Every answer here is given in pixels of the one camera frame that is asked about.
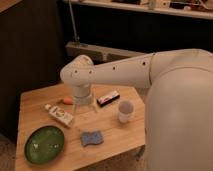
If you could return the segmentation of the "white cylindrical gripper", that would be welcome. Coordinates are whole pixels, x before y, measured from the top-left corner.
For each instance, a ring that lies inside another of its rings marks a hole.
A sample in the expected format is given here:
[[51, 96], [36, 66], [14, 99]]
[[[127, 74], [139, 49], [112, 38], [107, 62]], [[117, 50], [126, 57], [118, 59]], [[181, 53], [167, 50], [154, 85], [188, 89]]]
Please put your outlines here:
[[[72, 112], [73, 115], [77, 113], [78, 104], [90, 104], [92, 101], [91, 85], [74, 86], [72, 88], [72, 97], [75, 103], [73, 103]], [[89, 107], [97, 113], [96, 104], [94, 101]]]

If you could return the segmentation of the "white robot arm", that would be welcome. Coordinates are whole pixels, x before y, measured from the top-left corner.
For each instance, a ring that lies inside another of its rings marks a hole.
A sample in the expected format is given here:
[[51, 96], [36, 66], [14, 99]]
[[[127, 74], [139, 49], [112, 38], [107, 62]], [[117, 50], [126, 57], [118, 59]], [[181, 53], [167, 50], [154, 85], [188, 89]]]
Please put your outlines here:
[[212, 52], [163, 51], [100, 65], [80, 55], [60, 77], [79, 102], [91, 84], [147, 88], [147, 171], [213, 171]]

